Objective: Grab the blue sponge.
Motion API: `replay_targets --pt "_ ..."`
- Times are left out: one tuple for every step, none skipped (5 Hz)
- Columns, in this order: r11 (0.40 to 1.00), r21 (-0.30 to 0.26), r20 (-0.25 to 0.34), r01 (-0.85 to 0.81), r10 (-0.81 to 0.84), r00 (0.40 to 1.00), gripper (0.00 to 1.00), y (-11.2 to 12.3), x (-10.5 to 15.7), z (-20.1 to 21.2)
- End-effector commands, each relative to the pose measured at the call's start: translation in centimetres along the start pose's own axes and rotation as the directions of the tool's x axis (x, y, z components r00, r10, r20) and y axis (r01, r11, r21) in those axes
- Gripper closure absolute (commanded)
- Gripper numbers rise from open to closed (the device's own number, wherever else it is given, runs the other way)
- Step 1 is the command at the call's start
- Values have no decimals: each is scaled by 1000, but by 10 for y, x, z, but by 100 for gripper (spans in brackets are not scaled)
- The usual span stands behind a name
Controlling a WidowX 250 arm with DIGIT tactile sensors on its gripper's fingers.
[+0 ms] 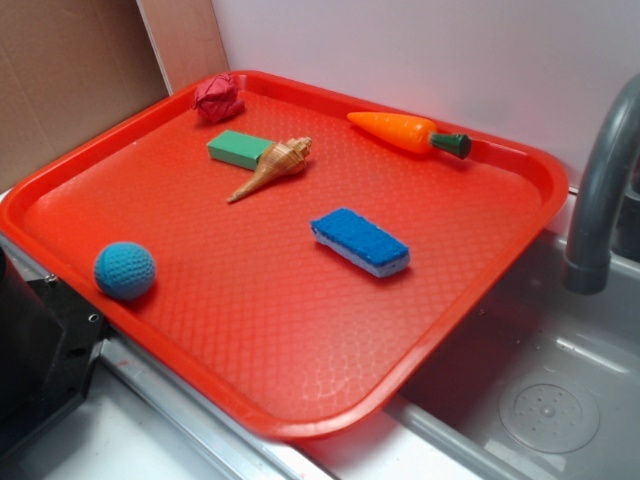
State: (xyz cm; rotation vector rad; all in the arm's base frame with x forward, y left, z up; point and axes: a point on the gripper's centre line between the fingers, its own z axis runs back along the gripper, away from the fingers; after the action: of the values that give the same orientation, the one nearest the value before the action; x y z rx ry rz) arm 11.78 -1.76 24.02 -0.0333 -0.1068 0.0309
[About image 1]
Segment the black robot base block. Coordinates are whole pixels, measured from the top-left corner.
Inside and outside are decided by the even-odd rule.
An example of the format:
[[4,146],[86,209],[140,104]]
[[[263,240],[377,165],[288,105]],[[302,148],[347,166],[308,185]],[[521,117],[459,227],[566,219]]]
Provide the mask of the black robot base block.
[[26,280],[1,253],[3,457],[84,402],[103,322],[63,280]]

